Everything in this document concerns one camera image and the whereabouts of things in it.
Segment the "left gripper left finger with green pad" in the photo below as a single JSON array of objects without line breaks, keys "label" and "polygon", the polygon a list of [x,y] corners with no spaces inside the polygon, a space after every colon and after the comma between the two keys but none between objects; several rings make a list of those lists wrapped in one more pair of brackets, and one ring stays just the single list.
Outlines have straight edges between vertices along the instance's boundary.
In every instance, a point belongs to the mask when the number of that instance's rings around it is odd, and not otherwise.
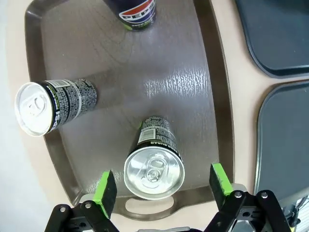
[{"label": "left gripper left finger with green pad", "polygon": [[56,205],[46,225],[46,232],[117,232],[111,222],[117,187],[112,171],[102,174],[95,194],[74,208]]}]

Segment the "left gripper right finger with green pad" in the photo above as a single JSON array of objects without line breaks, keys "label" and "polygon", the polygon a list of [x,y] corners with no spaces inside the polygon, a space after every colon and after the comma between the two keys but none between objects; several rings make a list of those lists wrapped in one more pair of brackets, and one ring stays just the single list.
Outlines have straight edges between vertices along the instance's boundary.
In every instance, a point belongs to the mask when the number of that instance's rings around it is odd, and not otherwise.
[{"label": "left gripper right finger with green pad", "polygon": [[290,232],[291,228],[281,206],[270,190],[256,195],[234,190],[222,165],[210,167],[209,184],[218,212],[206,227],[206,232],[230,232],[238,221],[246,221],[254,232]]}]

